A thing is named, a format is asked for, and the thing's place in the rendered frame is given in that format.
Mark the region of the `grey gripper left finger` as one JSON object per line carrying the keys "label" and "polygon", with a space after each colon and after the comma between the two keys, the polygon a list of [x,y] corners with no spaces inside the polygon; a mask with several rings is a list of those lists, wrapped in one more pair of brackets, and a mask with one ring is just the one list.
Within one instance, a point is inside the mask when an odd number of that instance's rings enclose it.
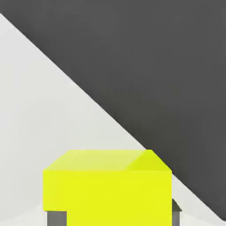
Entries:
{"label": "grey gripper left finger", "polygon": [[67,212],[46,211],[46,226],[67,226]]}

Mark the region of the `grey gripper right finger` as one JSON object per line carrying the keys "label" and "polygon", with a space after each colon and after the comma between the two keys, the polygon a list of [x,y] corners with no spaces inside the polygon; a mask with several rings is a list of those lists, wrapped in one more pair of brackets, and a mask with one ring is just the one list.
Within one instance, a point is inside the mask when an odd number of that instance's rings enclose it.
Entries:
{"label": "grey gripper right finger", "polygon": [[172,199],[172,226],[180,226],[180,213],[182,212],[179,205]]}

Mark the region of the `small yellow cube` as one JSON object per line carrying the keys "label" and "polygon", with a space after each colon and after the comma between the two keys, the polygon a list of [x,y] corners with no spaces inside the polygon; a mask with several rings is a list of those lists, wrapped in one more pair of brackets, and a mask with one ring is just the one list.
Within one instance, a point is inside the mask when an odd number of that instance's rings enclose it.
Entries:
{"label": "small yellow cube", "polygon": [[66,226],[172,226],[172,170],[152,150],[70,150],[43,170]]}

